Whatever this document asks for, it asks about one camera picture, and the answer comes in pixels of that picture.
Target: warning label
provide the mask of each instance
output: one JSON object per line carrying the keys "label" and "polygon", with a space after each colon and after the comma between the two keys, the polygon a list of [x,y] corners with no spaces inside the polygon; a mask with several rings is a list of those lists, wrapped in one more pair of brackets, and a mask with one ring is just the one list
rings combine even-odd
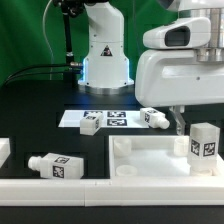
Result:
{"label": "warning label", "polygon": [[101,56],[110,56],[110,57],[113,56],[108,45],[104,48]]}

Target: black cable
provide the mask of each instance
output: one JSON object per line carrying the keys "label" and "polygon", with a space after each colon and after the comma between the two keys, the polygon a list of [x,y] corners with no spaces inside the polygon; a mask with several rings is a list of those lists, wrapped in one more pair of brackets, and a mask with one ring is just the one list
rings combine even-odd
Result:
{"label": "black cable", "polygon": [[29,76],[29,75],[50,75],[50,74],[61,74],[63,73],[64,71],[58,71],[58,72],[36,72],[36,73],[25,73],[25,74],[19,74],[17,76],[13,76],[11,77],[10,79],[7,79],[3,86],[6,86],[9,82],[11,82],[12,80],[14,79],[17,79],[17,78],[21,78],[21,77],[24,77],[24,76]]}
{"label": "black cable", "polygon": [[27,70],[31,70],[31,69],[37,69],[37,68],[56,68],[56,67],[68,67],[70,66],[70,64],[40,64],[40,65],[32,65],[32,66],[29,66],[29,67],[26,67],[26,68],[23,68],[15,73],[13,73],[12,75],[10,75],[6,80],[5,82],[3,83],[3,86],[5,85],[5,83],[8,82],[8,80],[10,80],[11,78],[13,77],[16,77],[18,76],[20,73],[22,72],[25,72]]}

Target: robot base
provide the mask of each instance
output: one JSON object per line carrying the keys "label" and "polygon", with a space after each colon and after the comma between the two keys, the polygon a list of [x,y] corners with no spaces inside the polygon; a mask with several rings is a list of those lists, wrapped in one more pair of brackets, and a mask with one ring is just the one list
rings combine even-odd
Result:
{"label": "robot base", "polygon": [[95,88],[86,85],[79,85],[79,90],[98,95],[119,95],[127,92],[134,92],[134,84],[122,86],[119,88]]}

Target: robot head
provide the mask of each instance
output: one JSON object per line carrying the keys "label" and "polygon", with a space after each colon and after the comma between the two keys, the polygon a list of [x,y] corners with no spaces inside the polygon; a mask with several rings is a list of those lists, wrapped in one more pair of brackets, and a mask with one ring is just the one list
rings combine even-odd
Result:
{"label": "robot head", "polygon": [[178,11],[181,0],[157,0],[157,2],[167,10]]}

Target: white cube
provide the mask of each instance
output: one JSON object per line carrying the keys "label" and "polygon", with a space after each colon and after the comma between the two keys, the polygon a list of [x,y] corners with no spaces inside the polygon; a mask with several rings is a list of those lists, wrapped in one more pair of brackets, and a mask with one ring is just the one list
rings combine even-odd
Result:
{"label": "white cube", "polygon": [[191,125],[188,163],[195,171],[216,167],[220,129],[209,123]]}
{"label": "white cube", "polygon": [[102,113],[91,113],[80,121],[80,134],[94,135],[102,125]]}

